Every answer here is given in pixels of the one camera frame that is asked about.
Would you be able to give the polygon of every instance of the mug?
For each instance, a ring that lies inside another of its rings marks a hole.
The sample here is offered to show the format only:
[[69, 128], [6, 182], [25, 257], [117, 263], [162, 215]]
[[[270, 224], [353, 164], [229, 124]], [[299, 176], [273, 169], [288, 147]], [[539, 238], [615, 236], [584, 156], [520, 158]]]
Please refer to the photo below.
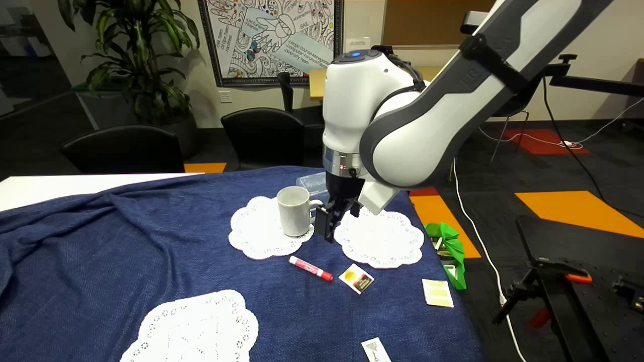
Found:
[[313, 220], [313, 206], [321, 204], [320, 199], [310, 199], [305, 187], [289, 185], [279, 188], [277, 206], [281, 230], [288, 238], [299, 238], [310, 230]]

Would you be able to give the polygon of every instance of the paper doily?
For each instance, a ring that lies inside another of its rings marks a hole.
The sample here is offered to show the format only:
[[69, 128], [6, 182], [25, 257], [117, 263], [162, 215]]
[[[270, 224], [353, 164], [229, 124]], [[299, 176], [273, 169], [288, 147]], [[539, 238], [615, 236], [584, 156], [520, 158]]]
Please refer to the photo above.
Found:
[[246, 206], [237, 209], [229, 219], [229, 246], [243, 252], [252, 260], [265, 260], [271, 256], [289, 256], [305, 243], [313, 227], [301, 238], [288, 238], [281, 230], [279, 209], [276, 199], [253, 197]]
[[346, 213], [334, 238], [346, 257], [371, 267], [398, 267], [422, 257], [425, 233], [412, 227], [407, 215], [394, 211], [375, 215], [359, 209], [359, 216]]
[[120, 362], [222, 359], [247, 362], [257, 317], [235, 289], [159, 304], [140, 321]]

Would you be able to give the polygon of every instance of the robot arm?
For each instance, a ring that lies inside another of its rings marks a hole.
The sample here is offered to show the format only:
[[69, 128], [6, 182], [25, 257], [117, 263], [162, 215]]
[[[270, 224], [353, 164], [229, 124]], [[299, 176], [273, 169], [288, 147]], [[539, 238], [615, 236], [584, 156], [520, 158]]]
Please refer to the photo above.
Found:
[[505, 0], [431, 84], [376, 49], [346, 52], [325, 72], [323, 169], [329, 202], [378, 213], [431, 182], [440, 161], [542, 74], [612, 0]]

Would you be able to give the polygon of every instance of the chair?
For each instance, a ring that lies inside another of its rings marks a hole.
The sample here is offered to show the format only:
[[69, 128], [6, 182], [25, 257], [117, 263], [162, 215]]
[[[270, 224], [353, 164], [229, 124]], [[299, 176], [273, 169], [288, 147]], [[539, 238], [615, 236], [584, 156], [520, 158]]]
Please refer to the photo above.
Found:
[[303, 164], [303, 124], [279, 109], [243, 109], [222, 117], [237, 166]]
[[321, 107], [293, 109], [293, 86], [289, 82], [289, 74], [279, 72], [277, 82], [281, 88], [283, 110], [297, 117], [303, 124], [303, 158], [307, 162], [321, 164]]
[[147, 124], [100, 128], [63, 145], [61, 152], [80, 172], [182, 172], [176, 137]]

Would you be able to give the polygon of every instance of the marker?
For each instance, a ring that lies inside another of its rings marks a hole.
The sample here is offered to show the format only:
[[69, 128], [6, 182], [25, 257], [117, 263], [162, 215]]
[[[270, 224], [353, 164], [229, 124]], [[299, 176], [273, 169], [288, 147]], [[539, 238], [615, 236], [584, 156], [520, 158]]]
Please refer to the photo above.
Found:
[[296, 265], [297, 270], [310, 271], [310, 273], [313, 273], [316, 278], [320, 278], [320, 279], [323, 279], [328, 283], [334, 281], [334, 276], [329, 271], [323, 271], [321, 267], [316, 267], [316, 265], [311, 265], [311, 263], [296, 257], [296, 256], [289, 256], [288, 262], [292, 265]]

